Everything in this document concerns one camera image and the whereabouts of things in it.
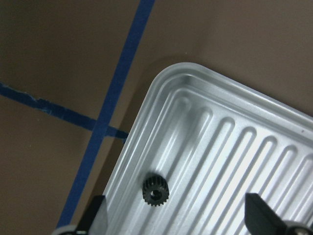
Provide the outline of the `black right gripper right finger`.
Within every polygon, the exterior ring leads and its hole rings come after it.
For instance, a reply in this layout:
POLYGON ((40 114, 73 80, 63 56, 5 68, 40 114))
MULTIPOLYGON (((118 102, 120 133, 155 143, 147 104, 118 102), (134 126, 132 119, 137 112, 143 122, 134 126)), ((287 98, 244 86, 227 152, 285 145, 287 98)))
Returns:
POLYGON ((245 194, 245 225, 251 235, 284 235, 287 225, 257 193, 245 194))

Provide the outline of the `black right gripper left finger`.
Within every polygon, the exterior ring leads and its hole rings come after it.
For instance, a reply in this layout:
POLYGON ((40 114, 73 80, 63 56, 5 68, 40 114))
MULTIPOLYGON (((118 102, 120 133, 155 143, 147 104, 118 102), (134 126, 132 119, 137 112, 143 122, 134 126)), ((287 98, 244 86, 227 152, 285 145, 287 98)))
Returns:
POLYGON ((108 228, 107 203, 104 195, 93 197, 83 213, 76 235, 105 235, 108 228))

